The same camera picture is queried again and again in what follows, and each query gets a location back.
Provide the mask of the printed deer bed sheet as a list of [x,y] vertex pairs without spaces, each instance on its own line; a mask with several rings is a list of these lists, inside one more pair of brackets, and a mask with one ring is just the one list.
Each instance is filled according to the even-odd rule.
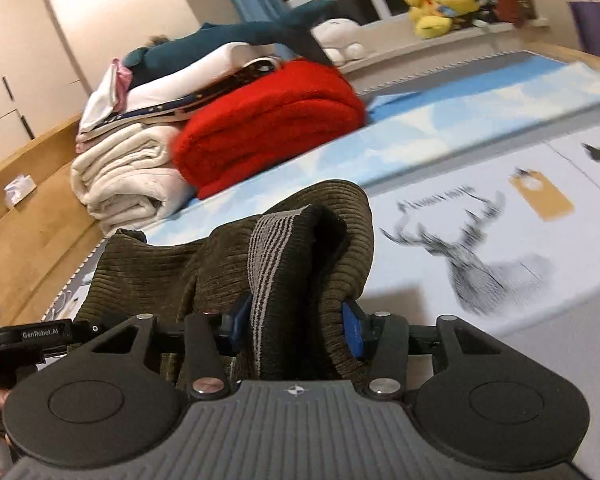
[[461,316],[574,382],[591,408],[576,462],[600,479],[600,118],[454,151],[343,139],[196,202],[147,232],[175,245],[327,179],[364,188],[375,255],[361,298],[415,324]]

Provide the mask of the teal shark plush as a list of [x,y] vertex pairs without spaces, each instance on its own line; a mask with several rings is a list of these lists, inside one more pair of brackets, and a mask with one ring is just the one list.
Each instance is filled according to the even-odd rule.
[[332,61],[312,34],[315,26],[332,17],[334,0],[315,0],[283,12],[272,21],[233,25],[206,23],[191,35],[151,47],[137,48],[122,60],[131,71],[131,87],[148,84],[193,64],[226,44],[253,47],[284,46],[309,61],[331,66]]

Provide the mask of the folded white quilt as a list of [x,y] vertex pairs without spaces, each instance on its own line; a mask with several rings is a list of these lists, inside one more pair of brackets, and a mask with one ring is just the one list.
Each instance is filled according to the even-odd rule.
[[172,144],[183,127],[181,122],[130,125],[73,161],[72,192],[104,237],[120,229],[143,229],[194,197],[194,188],[172,160]]

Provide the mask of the white plush toy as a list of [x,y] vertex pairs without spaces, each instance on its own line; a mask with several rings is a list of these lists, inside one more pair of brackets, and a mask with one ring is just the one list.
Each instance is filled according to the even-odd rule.
[[332,18],[312,29],[330,62],[337,67],[366,58],[362,26],[348,18]]

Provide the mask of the folded red blanket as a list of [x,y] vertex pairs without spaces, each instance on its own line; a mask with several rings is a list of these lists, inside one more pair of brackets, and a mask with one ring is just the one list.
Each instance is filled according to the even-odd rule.
[[172,162],[202,200],[365,123],[339,70],[294,60],[193,114],[172,142]]

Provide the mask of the folded white clothes stack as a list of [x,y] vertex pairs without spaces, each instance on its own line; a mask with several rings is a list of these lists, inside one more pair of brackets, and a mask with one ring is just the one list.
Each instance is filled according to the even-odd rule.
[[82,114],[76,151],[82,154],[125,126],[181,122],[220,96],[282,66],[271,47],[226,44],[169,76],[129,89],[131,72],[112,62]]

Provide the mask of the olive corduroy pants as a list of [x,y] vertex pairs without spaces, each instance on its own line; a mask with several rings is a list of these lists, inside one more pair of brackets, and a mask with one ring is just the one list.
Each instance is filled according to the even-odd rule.
[[245,349],[222,361],[230,382],[358,384],[368,363],[349,350],[341,310],[361,296],[373,256],[367,195],[349,181],[323,181],[187,244],[151,246],[140,231],[118,231],[76,319],[113,328],[150,313],[179,323],[224,314],[249,294]]

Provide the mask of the wooden bed frame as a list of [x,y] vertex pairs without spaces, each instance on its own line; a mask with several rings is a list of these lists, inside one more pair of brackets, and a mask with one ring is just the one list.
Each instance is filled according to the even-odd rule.
[[[0,162],[0,323],[36,322],[102,240],[70,188],[79,118],[41,134]],[[36,190],[8,209],[4,187],[18,174]]]

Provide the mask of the tissue pack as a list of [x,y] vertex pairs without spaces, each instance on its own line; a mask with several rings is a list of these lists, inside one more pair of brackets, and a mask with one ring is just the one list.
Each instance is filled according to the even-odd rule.
[[5,205],[8,209],[15,208],[25,198],[36,190],[36,184],[30,176],[18,174],[14,180],[4,187]]

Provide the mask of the yellow plush toy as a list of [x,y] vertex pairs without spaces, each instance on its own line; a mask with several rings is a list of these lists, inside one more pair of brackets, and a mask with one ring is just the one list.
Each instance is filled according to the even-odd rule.
[[472,25],[480,0],[404,0],[415,35],[422,40],[438,38]]

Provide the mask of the light blue patterned blanket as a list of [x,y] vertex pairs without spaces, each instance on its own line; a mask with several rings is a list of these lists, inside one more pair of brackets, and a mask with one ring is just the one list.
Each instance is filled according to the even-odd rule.
[[600,105],[600,70],[510,52],[396,79],[363,91],[370,125],[206,198],[145,233],[176,245],[260,214],[329,179],[362,188],[543,122]]

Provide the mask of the purple box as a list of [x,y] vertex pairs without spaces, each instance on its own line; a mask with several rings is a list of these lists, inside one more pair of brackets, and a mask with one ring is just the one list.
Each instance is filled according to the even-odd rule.
[[600,0],[569,1],[568,4],[582,50],[600,58]]

